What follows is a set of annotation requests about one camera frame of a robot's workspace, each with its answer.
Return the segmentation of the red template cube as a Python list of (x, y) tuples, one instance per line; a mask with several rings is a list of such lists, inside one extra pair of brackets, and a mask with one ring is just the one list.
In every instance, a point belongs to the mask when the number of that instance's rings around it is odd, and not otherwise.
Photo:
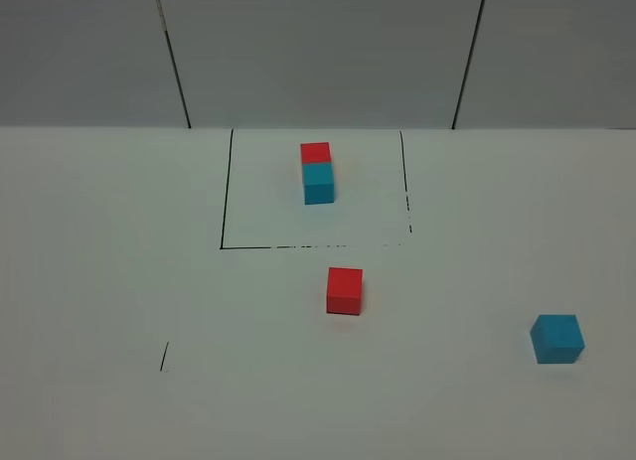
[(329, 142), (311, 142), (300, 145), (301, 164), (331, 163), (331, 150)]

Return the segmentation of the blue template cube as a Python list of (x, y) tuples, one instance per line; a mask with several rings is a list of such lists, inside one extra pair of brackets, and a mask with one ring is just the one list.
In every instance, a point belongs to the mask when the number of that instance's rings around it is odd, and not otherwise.
[(335, 179), (330, 162), (302, 166), (304, 203), (331, 204), (335, 201)]

